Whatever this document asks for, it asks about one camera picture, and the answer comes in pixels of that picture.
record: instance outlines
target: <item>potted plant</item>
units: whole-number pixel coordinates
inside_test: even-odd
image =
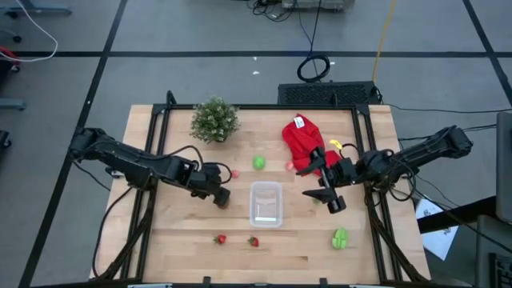
[[[224,142],[228,136],[238,130],[238,108],[213,97],[206,103],[194,106],[190,135],[206,143]]]

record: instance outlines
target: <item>white cable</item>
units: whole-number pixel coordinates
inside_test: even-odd
[[[46,56],[46,57],[43,57],[43,58],[36,58],[36,59],[18,59],[18,58],[12,58],[12,57],[9,57],[7,55],[5,55],[4,53],[0,52],[0,55],[9,59],[9,60],[12,60],[12,61],[17,61],[17,62],[37,62],[37,61],[42,61],[42,60],[48,60],[50,58],[52,58],[55,53],[57,52],[57,48],[58,48],[58,42],[57,40],[55,40],[55,38],[50,35],[50,33],[46,32],[43,28],[40,27],[40,25],[38,25],[33,19],[32,17],[29,15],[29,13],[26,11],[25,7],[23,6],[23,4],[20,3],[19,0],[16,0],[16,3],[23,9],[23,12],[25,12],[26,16],[28,17],[28,19],[37,27],[39,28],[44,34],[48,35],[48,37],[50,37],[52,40],[54,40],[55,42],[55,49],[54,49],[54,52],[52,52],[52,54],[50,54],[49,56]]]

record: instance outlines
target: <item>clear plastic container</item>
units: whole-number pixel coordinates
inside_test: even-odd
[[[282,188],[277,182],[253,182],[250,186],[250,224],[279,228],[282,224]]]

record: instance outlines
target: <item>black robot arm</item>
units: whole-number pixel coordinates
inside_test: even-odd
[[[440,157],[466,156],[471,152],[472,146],[472,142],[462,129],[451,126],[428,137],[424,142],[398,153],[389,149],[365,152],[355,165],[350,158],[344,158],[327,167],[325,153],[321,147],[317,147],[310,153],[310,166],[297,174],[320,169],[322,177],[318,183],[325,188],[302,193],[327,203],[329,212],[334,214],[346,208],[343,198],[336,195],[335,187],[367,182],[379,190],[389,189],[403,174],[412,177],[419,172],[420,166]]]
[[[133,188],[151,190],[162,181],[190,191],[193,197],[204,199],[213,195],[214,204],[219,207],[228,203],[230,191],[221,187],[221,171],[217,164],[201,163],[199,168],[199,162],[174,154],[152,155],[115,141],[97,128],[77,130],[70,145],[74,160],[99,160],[124,173],[128,185]]]

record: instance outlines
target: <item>wooden tabletop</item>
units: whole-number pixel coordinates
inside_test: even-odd
[[[390,108],[371,106],[370,111],[377,147],[398,151]],[[150,112],[151,106],[132,106],[124,143],[144,148]],[[301,195],[304,190],[318,189],[318,178],[314,175],[295,176],[285,168],[291,153],[282,140],[281,131],[293,121],[296,113],[317,125],[327,149],[333,149],[328,143],[331,139],[355,143],[349,111],[240,110],[240,130],[224,143],[209,145],[189,136],[192,113],[192,110],[172,111],[164,154],[192,144],[199,148],[205,161],[223,162],[241,174],[225,185],[231,190],[230,205],[226,210],[217,208],[212,203],[213,197],[203,201],[192,198],[188,191],[165,184],[158,186],[144,282],[201,282],[204,276],[211,276],[213,283],[314,284],[319,278],[327,278],[331,284],[378,283],[362,185],[338,188],[347,208],[341,213],[329,214],[326,206],[315,205],[312,198]],[[160,125],[159,122],[153,153]],[[266,158],[264,170],[253,169],[255,155]],[[353,161],[358,159],[357,151],[351,148],[346,148],[344,155]],[[197,159],[192,150],[183,151],[180,156]],[[279,229],[251,226],[249,192],[255,181],[282,184],[284,213]],[[400,181],[397,188],[407,190],[408,186]],[[123,179],[114,180],[109,204],[125,190]],[[97,257],[99,271],[104,271],[126,241],[134,195],[132,192],[117,204],[106,220]],[[397,202],[389,195],[388,201],[397,244],[418,271],[429,278],[412,202]],[[348,230],[348,245],[344,250],[334,250],[331,239],[340,227]],[[213,243],[217,234],[227,236],[226,244]],[[259,238],[259,248],[247,243],[251,235]],[[392,278],[389,251],[384,242],[382,247],[387,277]],[[134,275],[137,256],[138,247],[134,251],[130,275]]]

